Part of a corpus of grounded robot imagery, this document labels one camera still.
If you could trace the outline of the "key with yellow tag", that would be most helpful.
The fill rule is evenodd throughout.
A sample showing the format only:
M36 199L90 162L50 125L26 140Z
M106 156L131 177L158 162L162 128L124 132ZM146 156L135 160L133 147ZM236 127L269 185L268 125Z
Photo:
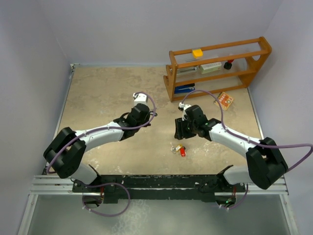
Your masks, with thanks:
M180 149L183 147L183 145L181 145L181 144L178 144L176 146L174 146L172 143L170 143L170 144L171 144L171 152L173 154L176 154L177 152L179 152Z

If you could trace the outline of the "key with red tag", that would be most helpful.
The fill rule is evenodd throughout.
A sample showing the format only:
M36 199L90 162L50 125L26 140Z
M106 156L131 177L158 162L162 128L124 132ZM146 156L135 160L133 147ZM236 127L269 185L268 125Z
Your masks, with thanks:
M180 148L179 152L182 157L186 157L186 148L184 146Z

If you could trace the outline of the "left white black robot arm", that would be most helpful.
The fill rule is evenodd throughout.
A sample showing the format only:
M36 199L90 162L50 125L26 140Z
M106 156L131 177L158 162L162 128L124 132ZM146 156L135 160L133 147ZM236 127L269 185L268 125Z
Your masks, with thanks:
M129 113L94 129L63 128L43 153L48 163L47 173L52 168L61 179L70 177L83 183L90 192L99 190L101 177L92 166L82 163L83 155L101 145L134 136L149 119L149 107L137 104Z

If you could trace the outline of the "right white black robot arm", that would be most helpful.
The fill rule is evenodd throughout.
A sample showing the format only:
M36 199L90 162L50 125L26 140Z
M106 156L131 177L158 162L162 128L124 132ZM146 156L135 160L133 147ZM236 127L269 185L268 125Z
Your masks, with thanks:
M219 173L221 177L217 184L220 190L230 191L239 183L253 183L261 189L268 189L287 172L288 165L273 139L250 139L224 127L215 118L207 119L198 105L180 103L179 110L183 114L175 120L175 139L198 136L222 144L246 159L246 166L229 166Z

